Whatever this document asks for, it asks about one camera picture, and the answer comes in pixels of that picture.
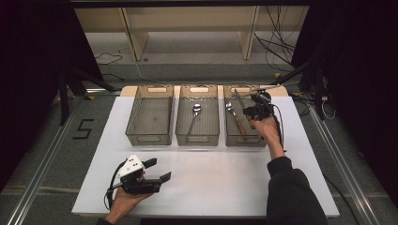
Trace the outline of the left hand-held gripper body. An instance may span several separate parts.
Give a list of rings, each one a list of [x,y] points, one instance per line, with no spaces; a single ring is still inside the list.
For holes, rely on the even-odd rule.
[[[161,189],[160,179],[145,179],[143,161],[136,155],[129,156],[116,177],[120,179],[121,187],[125,192],[138,195],[156,193]]]

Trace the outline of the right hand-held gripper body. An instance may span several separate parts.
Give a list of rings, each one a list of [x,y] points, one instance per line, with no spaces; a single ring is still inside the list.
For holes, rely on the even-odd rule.
[[[266,90],[258,90],[250,94],[253,106],[243,107],[243,113],[251,118],[258,117],[260,120],[274,115],[273,105],[271,104],[271,95]]]

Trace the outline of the wooden-handled steel knife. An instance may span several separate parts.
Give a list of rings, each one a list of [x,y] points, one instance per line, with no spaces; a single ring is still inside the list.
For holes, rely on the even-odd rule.
[[[242,109],[247,109],[248,106],[245,105],[245,103],[244,103],[244,101],[243,101],[243,99],[242,99],[240,93],[238,92],[238,90],[235,89],[234,92],[235,92],[235,96],[236,96],[236,98],[237,98],[237,100],[238,100],[240,106],[242,107]]]

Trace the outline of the wooden-handled steel fork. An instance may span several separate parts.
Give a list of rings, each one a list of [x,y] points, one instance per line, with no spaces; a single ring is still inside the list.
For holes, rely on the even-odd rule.
[[[239,129],[241,135],[247,135],[247,131],[246,131],[245,127],[243,126],[242,121],[241,121],[240,118],[237,116],[237,113],[235,112],[235,109],[234,109],[232,103],[231,103],[230,101],[228,101],[228,102],[225,104],[225,107],[226,107],[226,110],[227,110],[228,112],[230,112],[230,113],[234,116],[234,118],[235,118],[235,120],[236,120],[236,123],[237,123],[237,127],[238,127],[238,129]]]

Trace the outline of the clear smoky plastic bin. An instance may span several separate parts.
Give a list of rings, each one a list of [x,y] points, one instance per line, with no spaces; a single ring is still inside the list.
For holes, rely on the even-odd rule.
[[[192,106],[200,104],[191,135],[188,130],[192,120]],[[180,87],[178,100],[176,138],[182,146],[217,146],[220,135],[218,86],[216,84],[185,84]]]
[[[140,85],[134,96],[125,131],[133,146],[171,143],[174,87]]]
[[[243,126],[247,131],[247,135],[241,135],[234,116],[226,110],[225,107],[225,134],[226,145],[235,147],[265,147],[265,142],[257,135],[256,131],[250,127],[247,116],[243,113],[236,96],[235,89],[240,93],[246,106],[253,106],[254,102],[251,100],[250,94],[254,94],[259,88],[255,84],[226,84],[223,87],[224,105],[230,101],[237,113],[237,116],[242,121]]]

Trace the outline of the steel spoon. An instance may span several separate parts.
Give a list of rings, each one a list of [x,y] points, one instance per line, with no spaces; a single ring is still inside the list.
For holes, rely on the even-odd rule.
[[[201,113],[201,111],[202,111],[202,106],[200,104],[194,104],[192,106],[192,120],[191,120],[191,124],[190,124],[189,130],[188,130],[188,133],[187,133],[188,136],[191,135],[195,119]]]

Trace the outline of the person's right hand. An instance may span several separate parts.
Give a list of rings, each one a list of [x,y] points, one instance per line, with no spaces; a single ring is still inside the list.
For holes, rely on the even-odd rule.
[[[263,120],[258,118],[252,119],[250,125],[255,128],[257,133],[266,142],[270,157],[272,159],[284,157],[285,153],[280,142],[280,135],[278,132],[278,126],[273,117],[268,117]]]

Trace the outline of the person's left hand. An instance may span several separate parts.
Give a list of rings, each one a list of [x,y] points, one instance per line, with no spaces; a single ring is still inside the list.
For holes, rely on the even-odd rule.
[[[125,190],[120,187],[115,194],[114,204],[104,220],[111,225],[116,225],[123,218],[125,218],[141,201],[149,198],[150,196],[152,196],[152,193],[131,195],[126,193]]]

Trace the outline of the white table cover sheet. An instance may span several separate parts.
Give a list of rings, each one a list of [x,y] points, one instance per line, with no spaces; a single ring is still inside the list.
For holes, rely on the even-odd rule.
[[[81,186],[73,213],[86,217],[107,214],[104,196],[116,167],[130,155],[158,162],[146,178],[169,173],[159,193],[140,203],[141,218],[262,218],[267,211],[270,160],[266,147],[133,146],[127,127],[133,100],[118,97],[111,109],[97,151]]]

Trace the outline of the black metal stand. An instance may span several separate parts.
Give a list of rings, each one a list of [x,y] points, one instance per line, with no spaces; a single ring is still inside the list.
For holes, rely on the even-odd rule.
[[[69,118],[67,88],[69,88],[75,96],[83,97],[87,94],[87,89],[84,87],[83,81],[89,81],[110,92],[120,91],[120,88],[113,87],[104,80],[96,78],[94,75],[90,75],[82,69],[77,67],[63,67],[58,77],[58,90],[61,102],[61,126],[63,126]]]
[[[295,68],[293,71],[288,72],[286,75],[272,82],[271,85],[283,84],[299,74],[301,74],[302,77],[298,83],[298,88],[304,92],[308,92],[311,88],[313,88],[315,95],[315,111],[319,118],[324,120],[325,116],[322,110],[323,70],[314,60],[309,60],[301,66]]]

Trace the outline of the black curtain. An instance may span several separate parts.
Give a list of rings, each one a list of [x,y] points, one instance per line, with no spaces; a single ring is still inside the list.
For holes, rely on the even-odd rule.
[[[0,191],[37,137],[66,67],[102,78],[69,0],[0,0]]]
[[[317,57],[354,142],[398,206],[398,0],[309,0],[293,65]]]

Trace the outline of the light wooden shelf unit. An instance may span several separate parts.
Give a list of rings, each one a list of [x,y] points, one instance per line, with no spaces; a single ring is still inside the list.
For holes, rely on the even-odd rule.
[[[276,24],[284,32],[298,31],[307,7],[116,7],[77,8],[86,33],[123,33],[135,60],[142,58],[151,32],[235,32],[242,57],[251,56],[254,33],[271,31]]]

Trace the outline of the metal floor rail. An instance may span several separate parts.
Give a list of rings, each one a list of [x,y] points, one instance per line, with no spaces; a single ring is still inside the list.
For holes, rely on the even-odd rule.
[[[371,206],[371,202],[365,195],[365,192],[360,187],[359,182],[355,178],[348,163],[344,159],[337,142],[332,137],[326,123],[322,121],[313,107],[309,108],[310,115],[314,120],[319,134],[321,135],[332,160],[334,161],[339,174],[341,175],[344,184],[350,193],[350,196],[356,205],[364,225],[381,225],[379,219],[375,214],[375,210]]]
[[[0,225],[91,224],[71,213],[100,142],[116,95],[70,97],[69,118],[61,124],[56,99],[32,147],[0,191]]]

